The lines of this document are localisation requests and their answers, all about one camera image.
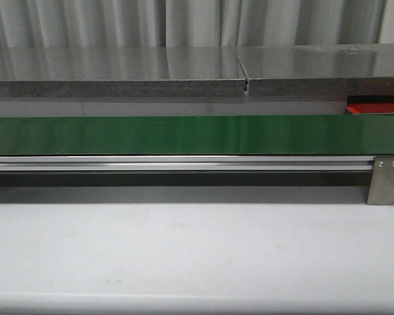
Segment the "green conveyor belt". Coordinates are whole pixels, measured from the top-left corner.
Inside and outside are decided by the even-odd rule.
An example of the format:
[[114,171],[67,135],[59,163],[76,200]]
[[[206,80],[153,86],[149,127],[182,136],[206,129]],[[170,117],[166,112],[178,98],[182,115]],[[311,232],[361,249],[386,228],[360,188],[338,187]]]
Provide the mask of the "green conveyor belt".
[[394,115],[0,117],[0,156],[394,155]]

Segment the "white pleated curtain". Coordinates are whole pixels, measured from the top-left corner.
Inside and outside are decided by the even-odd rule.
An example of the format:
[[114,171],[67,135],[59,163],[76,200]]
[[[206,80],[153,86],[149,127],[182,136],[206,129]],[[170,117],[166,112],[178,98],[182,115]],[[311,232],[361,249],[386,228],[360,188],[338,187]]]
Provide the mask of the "white pleated curtain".
[[376,43],[385,1],[0,1],[0,47]]

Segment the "grey stone counter slab right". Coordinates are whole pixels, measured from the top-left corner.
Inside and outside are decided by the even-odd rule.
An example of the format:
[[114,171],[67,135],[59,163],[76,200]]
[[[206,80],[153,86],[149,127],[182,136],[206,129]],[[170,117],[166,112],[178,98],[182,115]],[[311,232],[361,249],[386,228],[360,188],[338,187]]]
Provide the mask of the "grey stone counter slab right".
[[394,44],[239,47],[251,96],[394,96]]

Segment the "grey stone counter slab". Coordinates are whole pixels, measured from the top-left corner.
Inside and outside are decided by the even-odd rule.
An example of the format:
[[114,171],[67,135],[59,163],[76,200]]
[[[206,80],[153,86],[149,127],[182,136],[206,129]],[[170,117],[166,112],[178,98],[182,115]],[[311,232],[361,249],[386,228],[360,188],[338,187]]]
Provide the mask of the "grey stone counter slab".
[[232,48],[0,49],[0,98],[236,97],[245,88]]
[[394,96],[394,44],[239,47],[251,96]]

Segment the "grey stone counter slab left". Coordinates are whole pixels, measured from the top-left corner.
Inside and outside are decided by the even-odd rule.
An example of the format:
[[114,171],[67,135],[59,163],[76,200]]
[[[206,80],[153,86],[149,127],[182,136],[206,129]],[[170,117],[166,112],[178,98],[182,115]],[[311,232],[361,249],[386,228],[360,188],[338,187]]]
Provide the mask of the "grey stone counter slab left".
[[236,97],[245,88],[232,48],[0,49],[0,98]]

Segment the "red plastic tray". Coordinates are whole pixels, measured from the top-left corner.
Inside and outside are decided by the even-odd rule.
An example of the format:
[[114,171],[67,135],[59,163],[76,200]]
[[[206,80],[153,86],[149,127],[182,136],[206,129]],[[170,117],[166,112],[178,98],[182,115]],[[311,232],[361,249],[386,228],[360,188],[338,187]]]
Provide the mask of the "red plastic tray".
[[394,114],[394,102],[390,103],[354,103],[348,104],[349,114]]

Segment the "steel conveyor support bracket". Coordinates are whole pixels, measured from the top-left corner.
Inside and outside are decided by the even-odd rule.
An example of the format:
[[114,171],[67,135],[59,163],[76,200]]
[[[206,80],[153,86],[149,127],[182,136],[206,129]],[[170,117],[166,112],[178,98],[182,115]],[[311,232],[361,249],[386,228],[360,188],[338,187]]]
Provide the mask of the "steel conveyor support bracket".
[[366,203],[368,205],[394,203],[394,156],[375,157]]

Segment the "aluminium conveyor side rail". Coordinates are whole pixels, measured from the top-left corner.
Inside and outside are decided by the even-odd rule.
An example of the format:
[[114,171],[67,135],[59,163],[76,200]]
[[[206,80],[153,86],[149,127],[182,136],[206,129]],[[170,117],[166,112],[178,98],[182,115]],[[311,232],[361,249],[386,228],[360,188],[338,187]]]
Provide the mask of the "aluminium conveyor side rail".
[[374,156],[0,156],[0,171],[370,171]]

